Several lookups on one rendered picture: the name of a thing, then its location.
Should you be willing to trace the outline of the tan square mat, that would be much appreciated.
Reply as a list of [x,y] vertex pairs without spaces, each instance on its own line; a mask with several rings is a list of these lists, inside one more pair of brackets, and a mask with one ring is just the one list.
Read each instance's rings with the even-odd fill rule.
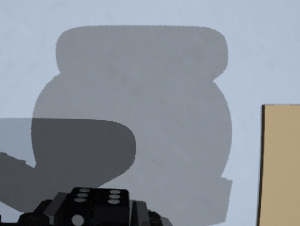
[[262,105],[257,226],[300,226],[300,105]]

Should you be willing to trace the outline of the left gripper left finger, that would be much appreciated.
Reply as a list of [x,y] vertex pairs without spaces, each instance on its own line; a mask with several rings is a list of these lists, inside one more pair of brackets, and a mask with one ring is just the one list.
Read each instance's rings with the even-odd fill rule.
[[16,223],[2,223],[0,215],[0,226],[63,226],[63,205],[69,194],[58,192],[53,200],[42,201],[34,212],[20,215]]

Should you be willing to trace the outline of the black die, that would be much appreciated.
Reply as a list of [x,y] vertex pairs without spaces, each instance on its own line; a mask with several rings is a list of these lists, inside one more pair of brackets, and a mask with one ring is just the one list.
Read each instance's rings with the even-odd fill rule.
[[125,189],[72,189],[63,205],[63,226],[129,226]]

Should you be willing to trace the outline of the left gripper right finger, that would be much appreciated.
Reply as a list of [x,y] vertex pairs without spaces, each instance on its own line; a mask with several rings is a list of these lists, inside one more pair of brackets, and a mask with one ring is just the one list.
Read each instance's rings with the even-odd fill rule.
[[160,215],[148,211],[146,202],[133,201],[130,226],[163,226]]

